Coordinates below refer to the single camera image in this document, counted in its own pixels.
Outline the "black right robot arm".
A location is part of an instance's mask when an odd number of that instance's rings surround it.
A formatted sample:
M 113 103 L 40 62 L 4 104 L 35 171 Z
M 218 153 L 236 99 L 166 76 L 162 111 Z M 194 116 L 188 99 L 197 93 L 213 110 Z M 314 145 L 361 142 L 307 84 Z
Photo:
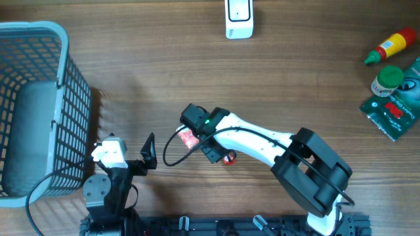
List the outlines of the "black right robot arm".
M 198 139 L 211 163 L 242 152 L 268 165 L 291 198 L 308 212 L 307 224 L 320 235 L 333 235 L 342 218 L 341 204 L 354 205 L 345 193 L 350 166 L 314 131 L 268 130 L 240 119 L 227 109 L 208 112 L 189 104 L 180 122 Z

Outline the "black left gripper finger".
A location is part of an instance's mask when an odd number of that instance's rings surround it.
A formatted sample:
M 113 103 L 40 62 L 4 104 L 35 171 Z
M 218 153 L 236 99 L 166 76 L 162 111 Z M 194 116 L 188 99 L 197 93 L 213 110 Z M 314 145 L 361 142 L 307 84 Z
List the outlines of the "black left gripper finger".
M 105 137 L 105 138 L 103 138 L 103 139 L 101 139 L 101 140 L 99 140 L 99 141 L 97 141 L 97 142 L 95 142 L 94 143 L 94 147 L 98 147 L 98 146 L 102 146 L 102 143 L 104 142 L 104 141 L 106 141 L 106 140 L 108 140 L 109 138 L 113 138 L 115 136 L 115 134 L 114 133 L 109 133 L 109 135 L 107 135 L 107 137 Z
M 153 132 L 150 133 L 146 142 L 144 143 L 140 154 L 143 157 L 143 161 L 157 161 L 156 148 L 155 148 L 155 135 Z

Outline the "red white small box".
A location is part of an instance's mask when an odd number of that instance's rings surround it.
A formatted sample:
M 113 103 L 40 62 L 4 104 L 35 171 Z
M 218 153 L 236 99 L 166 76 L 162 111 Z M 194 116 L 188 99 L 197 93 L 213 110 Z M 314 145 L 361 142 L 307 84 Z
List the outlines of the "red white small box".
M 194 146 L 199 144 L 199 139 L 193 135 L 192 131 L 189 128 L 181 126 L 178 127 L 176 131 L 177 136 L 182 140 L 182 142 L 186 145 L 188 149 L 192 149 Z

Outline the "red sauce bottle green cap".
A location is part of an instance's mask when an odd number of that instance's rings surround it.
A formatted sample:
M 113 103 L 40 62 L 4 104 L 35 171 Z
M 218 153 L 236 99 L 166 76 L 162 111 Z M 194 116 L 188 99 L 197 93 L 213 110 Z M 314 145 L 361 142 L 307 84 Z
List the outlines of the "red sauce bottle green cap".
M 370 51 L 364 60 L 364 64 L 369 65 L 382 62 L 392 55 L 410 47 L 416 40 L 417 34 L 413 28 L 401 29 Z

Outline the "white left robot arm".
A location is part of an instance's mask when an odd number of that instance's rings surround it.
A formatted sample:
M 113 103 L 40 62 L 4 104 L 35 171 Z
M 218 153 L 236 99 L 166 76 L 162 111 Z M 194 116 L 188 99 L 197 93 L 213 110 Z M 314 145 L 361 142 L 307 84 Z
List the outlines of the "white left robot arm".
M 140 154 L 141 160 L 125 160 L 124 138 L 109 134 L 94 145 L 93 161 L 104 171 L 90 176 L 83 184 L 88 216 L 81 221 L 80 235 L 149 235 L 150 230 L 140 219 L 135 204 L 127 207 L 134 176 L 146 176 L 157 168 L 155 136 L 150 133 Z

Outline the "green lid jar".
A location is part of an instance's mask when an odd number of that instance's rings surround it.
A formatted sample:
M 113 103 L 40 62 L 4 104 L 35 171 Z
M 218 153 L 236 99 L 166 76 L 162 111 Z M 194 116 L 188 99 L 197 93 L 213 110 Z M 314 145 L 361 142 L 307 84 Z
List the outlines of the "green lid jar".
M 396 66 L 385 66 L 371 84 L 371 91 L 379 97 L 390 96 L 404 80 L 403 71 Z

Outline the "red coffee stick sachet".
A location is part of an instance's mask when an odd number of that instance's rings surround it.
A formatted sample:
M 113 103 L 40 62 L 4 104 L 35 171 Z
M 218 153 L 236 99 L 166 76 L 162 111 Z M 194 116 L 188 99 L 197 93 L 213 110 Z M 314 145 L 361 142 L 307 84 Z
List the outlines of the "red coffee stick sachet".
M 229 153 L 223 157 L 222 161 L 226 166 L 234 165 L 236 163 L 236 156 L 233 153 Z

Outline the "green glove package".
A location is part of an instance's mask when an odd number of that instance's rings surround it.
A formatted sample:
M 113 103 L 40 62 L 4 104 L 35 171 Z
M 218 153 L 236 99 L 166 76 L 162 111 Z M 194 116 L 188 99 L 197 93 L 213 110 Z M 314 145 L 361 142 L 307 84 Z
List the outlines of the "green glove package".
M 404 72 L 404 80 L 388 97 L 372 96 L 364 112 L 391 140 L 396 141 L 419 119 L 419 59 Z

